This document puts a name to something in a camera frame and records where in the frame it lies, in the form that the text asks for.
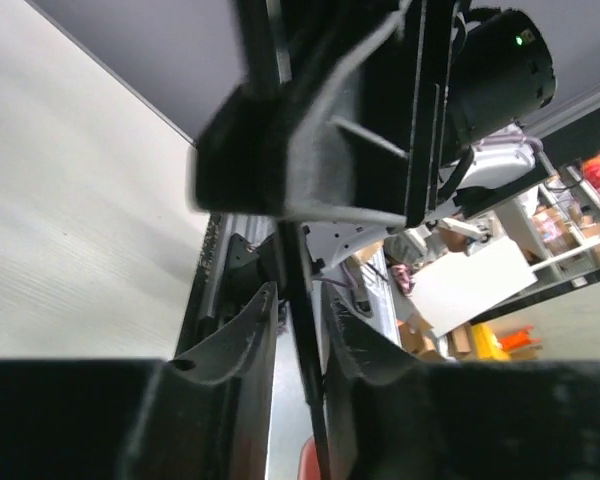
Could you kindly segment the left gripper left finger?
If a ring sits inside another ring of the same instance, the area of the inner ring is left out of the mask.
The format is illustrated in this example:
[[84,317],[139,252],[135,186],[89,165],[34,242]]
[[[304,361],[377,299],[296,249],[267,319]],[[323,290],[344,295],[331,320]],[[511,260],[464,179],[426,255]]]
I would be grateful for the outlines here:
[[0,359],[0,479],[261,479],[278,314],[263,285],[170,361]]

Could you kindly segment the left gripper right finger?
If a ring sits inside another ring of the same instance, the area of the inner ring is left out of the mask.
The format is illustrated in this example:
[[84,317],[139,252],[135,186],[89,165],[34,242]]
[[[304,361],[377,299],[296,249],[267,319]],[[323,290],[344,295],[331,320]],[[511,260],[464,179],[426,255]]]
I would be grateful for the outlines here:
[[322,289],[334,479],[600,479],[600,362],[428,362]]

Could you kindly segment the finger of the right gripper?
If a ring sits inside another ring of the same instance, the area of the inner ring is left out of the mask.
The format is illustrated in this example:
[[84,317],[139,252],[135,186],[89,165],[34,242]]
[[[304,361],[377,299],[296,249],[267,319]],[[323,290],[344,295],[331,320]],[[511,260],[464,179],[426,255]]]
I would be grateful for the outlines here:
[[354,119],[364,63],[399,36],[403,1],[237,1],[246,70],[198,138],[192,198],[214,213],[393,225],[398,207],[357,198],[353,151],[331,119]]

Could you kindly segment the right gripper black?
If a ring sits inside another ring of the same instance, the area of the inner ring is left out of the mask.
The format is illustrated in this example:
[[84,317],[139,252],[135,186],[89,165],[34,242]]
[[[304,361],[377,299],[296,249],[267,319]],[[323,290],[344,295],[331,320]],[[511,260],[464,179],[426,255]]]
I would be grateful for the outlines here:
[[438,164],[543,108],[557,86],[549,48],[525,12],[476,8],[464,19],[478,25],[451,61]]

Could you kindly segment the pink folding umbrella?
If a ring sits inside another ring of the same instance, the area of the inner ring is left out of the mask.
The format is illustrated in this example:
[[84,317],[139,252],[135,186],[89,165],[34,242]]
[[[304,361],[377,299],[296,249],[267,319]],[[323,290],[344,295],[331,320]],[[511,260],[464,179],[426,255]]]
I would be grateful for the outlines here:
[[[277,1],[236,1],[247,70],[245,90],[260,107],[272,109],[290,79],[281,7]],[[302,225],[276,221],[279,265],[286,279],[301,379],[307,402],[320,477],[331,477],[323,410],[323,377],[312,307],[310,265]]]

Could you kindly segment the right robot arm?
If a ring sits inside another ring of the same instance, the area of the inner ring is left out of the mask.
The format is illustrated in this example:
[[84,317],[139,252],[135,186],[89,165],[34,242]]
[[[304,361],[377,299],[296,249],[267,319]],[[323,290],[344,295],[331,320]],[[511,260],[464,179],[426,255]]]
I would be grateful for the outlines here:
[[475,145],[545,107],[549,48],[519,9],[468,1],[237,1],[245,75],[196,143],[213,213],[417,227],[516,195]]

